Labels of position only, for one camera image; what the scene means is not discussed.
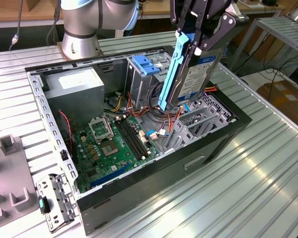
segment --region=red cable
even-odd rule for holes
[[[72,131],[71,131],[71,126],[70,126],[70,121],[69,121],[69,119],[67,118],[67,116],[64,114],[64,113],[62,113],[61,111],[59,111],[59,113],[62,115],[62,116],[64,116],[64,118],[65,118],[65,120],[66,120],[66,122],[67,122],[67,124],[68,124],[68,127],[69,127],[69,131],[70,131],[70,142],[71,142],[71,153],[72,153]]]

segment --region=power cable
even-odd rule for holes
[[[46,36],[46,44],[49,46],[49,37],[50,37],[50,34],[52,33],[52,31],[54,30],[55,26],[56,26],[56,23],[58,22],[58,20],[60,19],[60,12],[61,12],[61,0],[58,0],[57,2],[57,6],[56,6],[56,9],[54,11],[54,22],[53,22],[53,25],[49,31],[49,33],[47,34]]]
[[[271,97],[271,94],[272,94],[273,85],[274,85],[275,78],[276,78],[278,72],[279,72],[280,70],[282,70],[282,68],[284,67],[285,64],[291,62],[292,60],[297,60],[297,57],[298,57],[298,55],[295,56],[295,57],[290,58],[289,60],[287,60],[286,62],[284,62],[284,63],[278,68],[278,70],[276,70],[276,73],[275,73],[275,75],[274,75],[274,78],[273,78],[273,80],[272,80],[272,83],[271,83],[271,86],[270,86],[270,89],[269,89],[269,94],[268,94],[268,98],[267,98],[267,101],[268,101],[268,102],[269,102],[269,100],[270,100],[270,97]]]
[[[23,0],[20,0],[19,3],[19,16],[18,16],[18,27],[16,30],[16,34],[13,36],[11,40],[11,45],[9,47],[9,51],[11,51],[12,47],[18,42],[20,36],[20,24],[21,24],[21,15],[22,15],[22,7],[23,7]]]

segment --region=aluminum table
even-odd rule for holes
[[[174,45],[174,32],[100,41],[107,54]],[[33,182],[59,173],[24,68],[63,61],[59,49],[0,53],[0,136],[20,136]],[[296,237],[298,127],[223,65],[213,83],[253,121],[212,162],[89,237]],[[51,235],[37,210],[0,237],[84,237],[79,217]]]
[[[288,50],[281,57],[283,59],[282,62],[284,62],[287,59],[287,56],[289,55],[292,49],[298,51],[298,23],[292,21],[287,17],[258,18],[254,20],[248,32],[246,33],[243,41],[237,48],[233,56],[233,60],[229,65],[229,69],[233,70],[239,59],[240,54],[243,52],[244,48],[246,47],[248,41],[252,37],[257,27],[263,29],[264,32],[259,37],[253,49],[250,51],[250,55],[255,50],[257,50],[261,42],[266,38],[268,34],[275,36],[276,38],[283,41],[285,44],[289,46]]]

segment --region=blue cable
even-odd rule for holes
[[[146,134],[146,136],[148,137],[150,134],[152,134],[152,133],[155,133],[155,131],[154,130],[150,130],[150,131],[148,131],[147,132],[147,134]]]
[[[189,112],[190,111],[190,109],[189,109],[189,107],[188,107],[188,105],[185,103],[184,104],[184,107],[185,107],[185,109]]]

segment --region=cardboard box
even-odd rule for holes
[[[39,0],[23,0],[22,11],[30,11]],[[0,7],[19,10],[20,0],[0,0]]]
[[[266,83],[257,93],[267,100],[270,87],[271,83]],[[269,102],[298,125],[298,89],[294,85],[287,80],[275,82]]]

